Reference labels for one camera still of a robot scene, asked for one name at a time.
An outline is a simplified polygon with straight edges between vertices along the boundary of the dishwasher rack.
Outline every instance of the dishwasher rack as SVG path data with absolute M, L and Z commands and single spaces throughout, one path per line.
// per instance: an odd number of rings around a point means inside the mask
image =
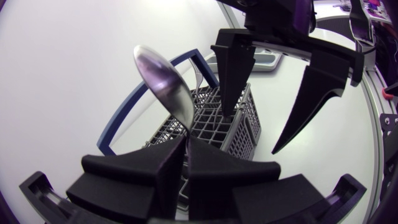
M 187 52 L 176 59 L 171 60 L 173 66 L 191 58 L 199 68 L 209 86 L 199 88 L 196 94 L 191 90 L 194 101 L 195 115 L 191 135 L 211 144 L 234 157 L 252 160 L 255 146 L 258 143 L 261 125 L 256 106 L 247 83 L 236 103 L 233 115 L 225 118 L 221 114 L 221 96 L 218 81 L 209 66 L 204 61 L 197 49 Z M 97 146 L 104 155 L 114 154 L 109 144 L 123 122 L 128 112 L 147 90 L 142 82 L 123 102 L 109 121 Z M 173 117 L 169 116 L 144 147 L 156 145 L 178 136 L 184 135 L 186 130 Z M 185 155 L 183 171 L 180 180 L 177 208 L 182 213 L 188 212 L 188 159 Z

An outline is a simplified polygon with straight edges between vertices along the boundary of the metal spoon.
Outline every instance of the metal spoon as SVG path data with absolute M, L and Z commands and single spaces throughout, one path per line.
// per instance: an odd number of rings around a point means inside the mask
M 191 63 L 193 70 L 195 71 L 195 76 L 197 78 L 197 89 L 196 89 L 195 93 L 197 94 L 197 98 L 199 98 L 199 87 L 200 87 L 201 83 L 203 82 L 203 75 L 200 73 L 198 67 L 195 65 L 195 63 L 193 63 L 193 61 L 191 59 L 189 59 L 189 62 Z
M 191 92 L 181 75 L 169 61 L 146 46 L 135 47 L 134 58 L 145 84 L 187 130 L 189 138 L 194 106 Z

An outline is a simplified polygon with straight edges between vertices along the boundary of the blue rack frame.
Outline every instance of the blue rack frame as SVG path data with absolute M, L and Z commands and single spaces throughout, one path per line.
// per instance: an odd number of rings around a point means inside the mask
M 198 49 L 193 49 L 184 54 L 181 54 L 180 56 L 172 59 L 170 63 L 173 66 L 176 66 L 189 58 L 192 59 L 193 63 L 195 63 L 195 65 L 198 67 L 199 71 L 205 77 L 207 83 L 211 88 L 216 88 L 220 85 L 210 67 L 207 65 L 205 59 L 199 53 Z M 144 82 L 138 84 L 138 86 L 127 96 L 127 98 L 113 114 L 112 118 L 109 120 L 97 142 L 98 149 L 100 149 L 100 151 L 105 156 L 116 155 L 109 145 L 111 144 L 111 141 L 116 134 L 116 131 L 118 131 L 126 116 L 130 113 L 131 109 L 134 107 L 134 105 L 136 105 L 138 100 L 147 90 L 148 87 L 145 85 Z

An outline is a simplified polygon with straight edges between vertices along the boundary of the cutlery basket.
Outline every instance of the cutlery basket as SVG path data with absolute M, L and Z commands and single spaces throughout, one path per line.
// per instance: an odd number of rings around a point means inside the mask
M 261 133 L 261 125 L 248 83 L 236 103 L 233 116 L 225 118 L 221 114 L 220 88 L 203 87 L 191 91 L 195 117 L 191 135 L 211 144 L 234 157 L 252 160 L 254 148 Z M 169 116 L 144 147 L 162 143 L 185 134 L 183 126 Z M 181 176 L 178 209 L 188 211 L 187 157 Z

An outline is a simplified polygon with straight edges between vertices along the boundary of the white background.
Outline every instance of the white background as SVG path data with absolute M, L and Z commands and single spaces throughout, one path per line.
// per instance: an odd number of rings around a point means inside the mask
M 195 48 L 206 56 L 220 28 L 228 24 L 214 0 L 6 1 L 0 190 L 18 220 L 43 223 L 18 188 L 28 176 L 41 170 L 65 195 L 83 172 L 81 157 L 100 154 L 102 130 L 141 82 L 134 46 L 146 44 L 167 59 Z M 146 95 L 123 127 L 153 100 Z

